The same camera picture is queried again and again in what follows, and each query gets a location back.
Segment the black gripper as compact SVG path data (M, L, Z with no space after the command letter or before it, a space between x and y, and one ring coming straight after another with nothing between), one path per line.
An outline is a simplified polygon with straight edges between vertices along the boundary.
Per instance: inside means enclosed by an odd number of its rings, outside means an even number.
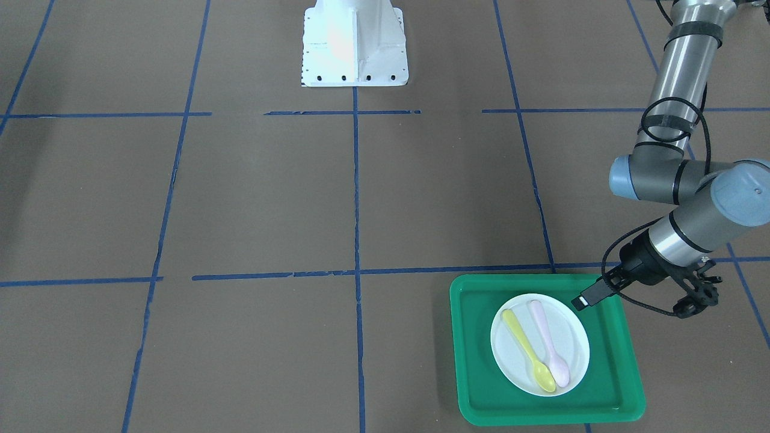
M624 244L619 252L620 264L608 272L605 271L610 253L628 236L630 233L616 239L605 250L602 257L602 280L596 280L570 301L577 312L599 304L609 295L619 293L633 282L652 286L674 274L676 266L665 260L654 248L649 232L642 232L630 243Z

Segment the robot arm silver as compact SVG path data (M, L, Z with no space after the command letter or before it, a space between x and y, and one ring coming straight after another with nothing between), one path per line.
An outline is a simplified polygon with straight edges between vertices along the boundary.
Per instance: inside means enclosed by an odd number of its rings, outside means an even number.
M572 299L580 312L638 282L670 279L685 296L668 317L690 318L718 303L718 276L710 255L724 244L768 223L768 161L712 159L703 114L707 80L724 27L739 1L675 1L664 57L641 116L637 143L611 165L614 195L665 203L665 216L624 234L613 243L620 263L602 269L594 284Z

